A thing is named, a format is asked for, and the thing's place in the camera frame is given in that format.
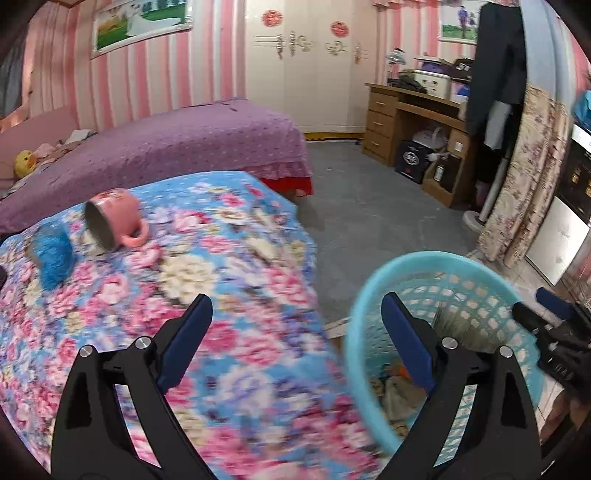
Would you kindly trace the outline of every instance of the bed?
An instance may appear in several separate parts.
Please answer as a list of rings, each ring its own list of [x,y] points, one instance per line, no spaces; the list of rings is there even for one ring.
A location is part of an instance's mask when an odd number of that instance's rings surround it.
[[[3,135],[18,134],[20,150],[34,150],[38,145],[25,145],[35,141],[37,131],[47,137],[48,128],[61,124],[63,129],[67,119],[57,115],[64,117],[64,109],[46,114],[43,121],[34,118],[35,132],[29,137],[23,130],[31,121],[9,129],[0,135],[0,149],[4,154],[10,150],[3,148]],[[11,158],[19,151],[14,152],[15,143]],[[90,137],[0,202],[0,234],[20,232],[114,187],[214,170],[245,171],[279,192],[312,193],[305,139],[298,128],[281,113],[235,99],[162,113]]]
[[[80,205],[40,222],[62,221],[77,255],[54,291],[40,289],[25,253],[36,225],[0,246],[8,271],[0,406],[28,450],[49,467],[53,418],[83,345],[127,346],[206,293],[212,325],[166,398],[216,476],[374,478],[379,458],[327,345],[313,289],[315,247],[296,207],[242,172],[192,174],[132,192],[151,226],[138,250],[96,252]],[[119,398],[138,455],[155,463],[128,393]]]

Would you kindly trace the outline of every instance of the floral bedspread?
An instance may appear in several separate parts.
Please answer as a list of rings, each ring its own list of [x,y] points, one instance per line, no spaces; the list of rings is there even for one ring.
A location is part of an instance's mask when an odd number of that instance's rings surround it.
[[[373,476],[376,451],[327,347],[314,244],[294,206],[241,172],[132,191],[151,224],[138,250],[101,251],[80,205],[43,221],[67,225],[77,257],[54,291],[42,291],[25,253],[38,225],[0,247],[9,274],[0,291],[0,404],[27,448],[49,469],[53,419],[81,346],[126,347],[205,293],[212,325],[167,400],[218,478]],[[138,454],[157,464],[126,388],[119,397]]]

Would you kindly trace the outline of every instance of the framed painting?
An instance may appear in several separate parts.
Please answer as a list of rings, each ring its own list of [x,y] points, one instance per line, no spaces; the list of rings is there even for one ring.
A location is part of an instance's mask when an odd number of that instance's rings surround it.
[[[476,45],[480,9],[486,0],[443,0],[439,6],[439,40]]]
[[[93,17],[93,51],[96,57],[116,48],[193,26],[191,0],[120,0]]]

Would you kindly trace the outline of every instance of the metal screw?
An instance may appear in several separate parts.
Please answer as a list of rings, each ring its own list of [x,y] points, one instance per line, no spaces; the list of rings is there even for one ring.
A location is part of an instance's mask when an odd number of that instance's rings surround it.
[[[499,353],[504,356],[505,358],[511,358],[513,356],[513,350],[506,345],[503,345],[499,348]]]
[[[452,337],[445,337],[441,344],[448,350],[455,350],[457,348],[457,340]]]
[[[80,349],[80,356],[87,357],[92,354],[92,345],[85,345]]]
[[[152,343],[152,339],[150,337],[139,337],[135,341],[135,347],[143,350],[144,348],[148,348]]]

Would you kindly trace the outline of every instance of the red paper decoration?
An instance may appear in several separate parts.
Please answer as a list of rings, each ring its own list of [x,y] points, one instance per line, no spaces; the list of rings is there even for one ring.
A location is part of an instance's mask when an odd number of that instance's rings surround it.
[[[283,23],[283,15],[277,10],[267,10],[261,17],[266,27],[278,27]]]
[[[335,37],[345,38],[349,36],[349,27],[343,22],[332,22],[330,25],[330,31]]]

